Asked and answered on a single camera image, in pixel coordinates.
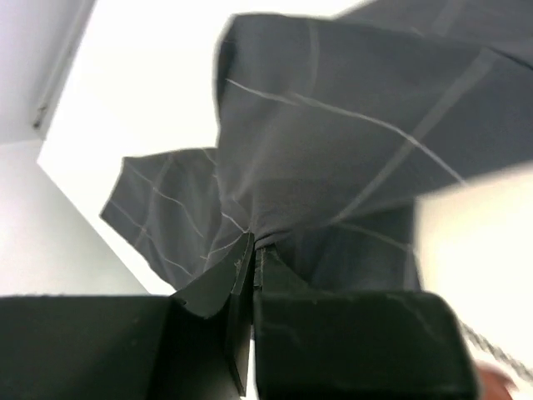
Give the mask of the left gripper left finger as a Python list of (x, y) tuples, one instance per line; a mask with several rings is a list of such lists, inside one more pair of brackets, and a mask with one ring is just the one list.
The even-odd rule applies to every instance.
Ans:
[(1, 300), (4, 399), (238, 399), (247, 390), (254, 239), (161, 296)]

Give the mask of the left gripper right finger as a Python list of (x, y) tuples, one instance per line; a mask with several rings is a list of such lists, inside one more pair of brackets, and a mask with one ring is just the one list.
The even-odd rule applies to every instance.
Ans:
[(256, 253), (255, 367), (261, 399), (474, 399), (456, 315), (428, 292), (323, 292)]

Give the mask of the dark plaid pillowcase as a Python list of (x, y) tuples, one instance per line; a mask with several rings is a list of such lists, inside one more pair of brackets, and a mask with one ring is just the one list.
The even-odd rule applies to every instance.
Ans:
[(417, 290), (419, 196), (532, 159), (532, 4), (234, 16), (217, 145), (126, 157), (101, 217), (184, 288), (248, 248), (312, 286)]

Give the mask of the cream pillow with bear print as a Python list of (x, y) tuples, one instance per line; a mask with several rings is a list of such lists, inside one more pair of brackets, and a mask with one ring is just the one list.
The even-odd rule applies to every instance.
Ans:
[(481, 380), (482, 400), (512, 400), (511, 391), (516, 389), (514, 381), (501, 369), (478, 362), (476, 370)]

